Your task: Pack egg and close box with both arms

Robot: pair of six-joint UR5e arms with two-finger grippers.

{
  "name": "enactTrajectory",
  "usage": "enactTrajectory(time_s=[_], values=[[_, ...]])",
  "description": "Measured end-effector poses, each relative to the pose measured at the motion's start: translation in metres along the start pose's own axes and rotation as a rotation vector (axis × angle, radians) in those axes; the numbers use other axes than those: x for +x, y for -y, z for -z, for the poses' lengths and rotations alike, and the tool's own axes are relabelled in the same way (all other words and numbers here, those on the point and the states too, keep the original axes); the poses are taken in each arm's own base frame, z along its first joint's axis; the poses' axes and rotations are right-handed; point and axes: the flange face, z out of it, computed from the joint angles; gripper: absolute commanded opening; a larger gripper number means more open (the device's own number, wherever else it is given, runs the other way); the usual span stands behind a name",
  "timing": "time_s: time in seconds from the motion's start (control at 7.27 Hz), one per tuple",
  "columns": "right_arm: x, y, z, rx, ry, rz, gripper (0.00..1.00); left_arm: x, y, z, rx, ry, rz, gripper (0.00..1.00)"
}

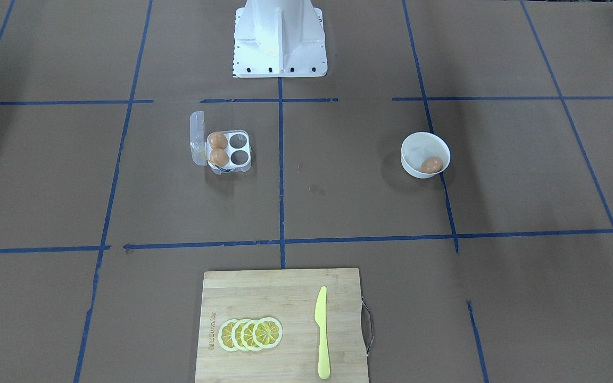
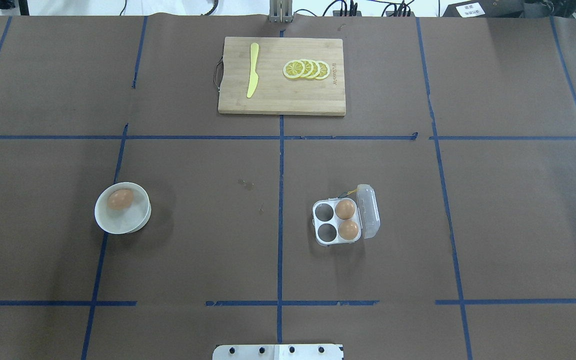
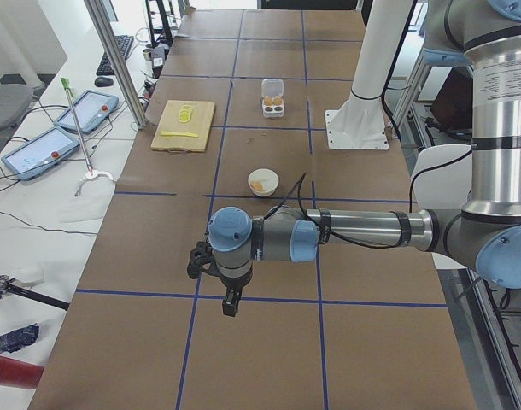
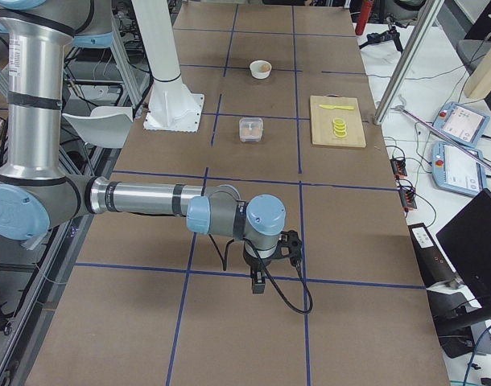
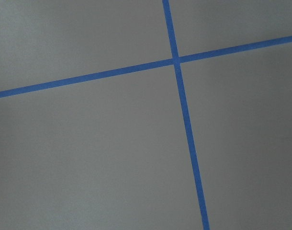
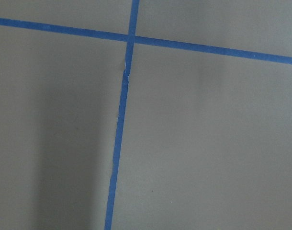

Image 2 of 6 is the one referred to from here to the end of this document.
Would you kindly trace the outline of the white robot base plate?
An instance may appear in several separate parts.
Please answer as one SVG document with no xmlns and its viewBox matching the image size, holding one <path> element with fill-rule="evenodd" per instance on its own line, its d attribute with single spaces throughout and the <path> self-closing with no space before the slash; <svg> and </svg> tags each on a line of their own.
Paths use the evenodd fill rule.
<svg viewBox="0 0 576 360">
<path fill-rule="evenodd" d="M 342 344 L 223 344 L 215 347 L 213 360 L 343 360 Z"/>
</svg>

